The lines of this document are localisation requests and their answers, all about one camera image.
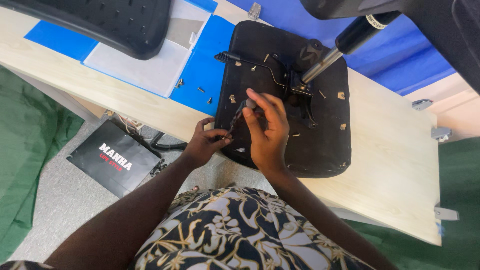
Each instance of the finger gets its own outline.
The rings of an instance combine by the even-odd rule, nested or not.
[[[266,100],[270,101],[271,104],[273,104],[273,106],[277,110],[278,114],[280,114],[280,116],[282,116],[284,119],[287,118],[287,113],[285,112],[285,106],[283,105],[283,101],[281,99],[266,93],[261,93],[260,95],[262,95],[262,97],[264,97]]]
[[[204,130],[205,125],[208,125],[209,123],[215,122],[215,118],[209,117],[201,120],[200,122],[197,123],[197,126],[195,127],[195,133],[202,132]]]
[[[258,120],[255,117],[255,114],[253,113],[253,111],[250,108],[245,107],[243,108],[242,112],[243,112],[243,117],[245,117],[245,121],[247,122],[248,128],[250,129],[250,135],[252,136],[252,141],[264,140],[265,133],[262,130],[260,123],[258,123]]]
[[[228,137],[231,137],[231,135],[228,134],[228,131],[225,129],[211,129],[211,130],[204,131],[203,134],[209,138],[213,138],[215,136],[227,136],[227,135]]]
[[[266,100],[263,96],[259,95],[257,92],[255,92],[251,88],[247,89],[247,95],[251,99],[253,99],[255,102],[257,102],[257,105],[260,106],[260,108],[262,108],[265,111],[265,117],[270,123],[274,125],[280,124],[281,122],[280,115],[268,100]]]
[[[215,149],[215,152],[219,151],[220,149],[224,148],[225,146],[232,143],[232,139],[223,139],[212,143],[212,147]]]

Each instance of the metal bracket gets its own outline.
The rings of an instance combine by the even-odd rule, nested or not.
[[[248,18],[253,21],[257,21],[258,17],[260,17],[260,11],[262,10],[262,6],[253,3],[252,7],[250,8],[250,11],[248,12]]]
[[[424,110],[430,107],[433,104],[433,100],[430,99],[420,99],[412,102],[412,108],[414,110]]]
[[[441,207],[433,208],[435,211],[435,217],[441,221],[458,221],[460,220],[460,216],[458,211],[445,209]]]
[[[432,139],[435,139],[441,143],[448,140],[448,137],[452,135],[453,135],[453,131],[448,127],[432,129]]]

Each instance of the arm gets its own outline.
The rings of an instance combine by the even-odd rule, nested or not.
[[[337,217],[285,166],[289,125],[279,98],[247,90],[248,96],[265,111],[268,130],[263,131],[250,108],[243,109],[252,135],[252,160],[278,196],[306,217],[323,235],[376,269],[396,269],[372,244]]]
[[[188,175],[231,143],[215,142],[226,130],[204,131],[214,118],[198,122],[185,152],[155,178],[114,203],[75,231],[45,261],[60,269],[127,269],[160,224]]]

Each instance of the hand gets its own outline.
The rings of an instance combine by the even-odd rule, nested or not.
[[[263,131],[252,109],[243,108],[243,116],[252,136],[252,160],[263,174],[282,172],[285,166],[285,147],[290,126],[281,99],[269,94],[258,94],[247,89],[247,95],[265,111],[268,130]]]
[[[193,169],[200,168],[207,164],[215,152],[232,142],[231,135],[229,135],[229,138],[215,141],[215,136],[227,136],[228,131],[225,129],[204,131],[205,125],[213,122],[215,122],[215,118],[213,117],[198,122],[191,141],[180,157],[181,159],[185,159],[184,162],[192,165]]]

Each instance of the person's right hand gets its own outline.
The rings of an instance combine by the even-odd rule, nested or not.
[[[252,136],[252,160],[263,174],[282,172],[285,166],[285,147],[290,126],[281,99],[269,94],[258,94],[247,89],[247,95],[265,111],[268,129],[263,131],[252,109],[243,108],[243,116]]]

